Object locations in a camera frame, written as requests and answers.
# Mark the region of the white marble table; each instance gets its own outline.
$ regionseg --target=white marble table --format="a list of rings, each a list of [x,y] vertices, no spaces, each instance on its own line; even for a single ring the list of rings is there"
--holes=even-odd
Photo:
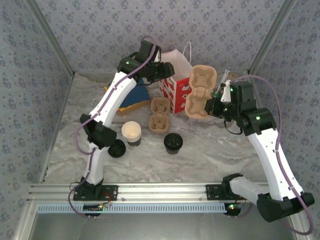
[[[104,85],[76,74],[49,161],[46,183],[71,183],[79,181],[84,174],[87,157],[77,151],[74,131],[81,114],[89,113],[100,101]],[[149,93],[151,97],[161,96],[157,83]],[[141,125],[142,139],[136,148],[127,145],[125,155],[120,158],[105,156],[104,182],[220,182],[233,173],[242,173],[253,181],[266,180],[249,140],[244,135],[228,133],[221,119],[209,117],[200,121],[188,119],[184,112],[170,113],[169,132],[182,136],[183,147],[177,155],[169,155],[163,144],[165,134],[149,131],[151,115],[147,105],[124,117],[114,117],[111,128],[117,131],[118,138],[123,140],[121,127],[125,122],[136,121]],[[86,139],[82,130],[78,140],[88,150]]]

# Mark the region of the paper cup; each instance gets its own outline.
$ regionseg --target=paper cup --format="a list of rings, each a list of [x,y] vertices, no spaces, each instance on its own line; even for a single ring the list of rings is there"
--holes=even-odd
[[[135,121],[126,122],[121,129],[124,139],[130,146],[137,147],[141,143],[141,127]]]

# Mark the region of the red and white paper bag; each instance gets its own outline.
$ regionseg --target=red and white paper bag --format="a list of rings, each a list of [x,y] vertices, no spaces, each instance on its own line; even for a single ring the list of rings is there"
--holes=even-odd
[[[190,44],[190,61],[184,56],[186,46]],[[166,98],[170,99],[171,109],[174,114],[185,110],[186,98],[191,93],[189,86],[189,77],[192,66],[191,62],[191,43],[188,42],[183,53],[177,49],[161,54],[161,61],[171,63],[174,67],[175,74],[169,78],[159,81],[161,92]]]

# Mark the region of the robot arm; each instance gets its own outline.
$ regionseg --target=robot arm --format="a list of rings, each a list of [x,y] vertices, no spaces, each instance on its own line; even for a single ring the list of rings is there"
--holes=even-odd
[[[214,117],[236,121],[256,150],[268,182],[268,187],[260,186],[236,173],[223,178],[224,192],[226,195],[233,193],[242,196],[257,205],[260,214],[268,222],[302,211],[301,203],[278,164],[275,152],[278,131],[271,112],[267,108],[257,109],[253,86],[249,82],[227,81],[222,87],[222,96],[216,95],[208,101],[205,110]],[[313,195],[304,192],[294,177],[281,145],[278,153],[292,186],[307,206],[314,204]]]
[[[150,61],[135,74],[126,78],[129,73],[139,68],[150,57],[152,47],[152,43],[144,40],[141,42],[139,52],[134,52],[123,58],[117,67],[118,72],[114,75],[114,79],[101,101],[88,115],[83,114],[80,118],[80,122],[83,124],[96,115],[94,119],[83,127],[88,135],[90,152],[94,148],[96,149],[91,162],[90,157],[88,158],[86,172],[83,177],[87,175],[89,169],[91,170],[84,183],[84,187],[86,185],[97,186],[102,184],[104,157],[108,148],[117,138],[117,133],[109,127],[114,115],[128,93],[137,85],[141,78],[146,78],[152,84],[175,74],[171,63],[160,62],[161,48],[156,46]]]

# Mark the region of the black cup lid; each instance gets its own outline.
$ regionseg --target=black cup lid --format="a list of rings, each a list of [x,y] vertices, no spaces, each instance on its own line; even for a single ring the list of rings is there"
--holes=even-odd
[[[177,133],[169,133],[163,141],[164,146],[170,150],[179,150],[183,143],[182,137]]]
[[[120,139],[116,139],[108,149],[108,153],[113,158],[120,158],[125,154],[125,152],[126,152],[126,145]]]

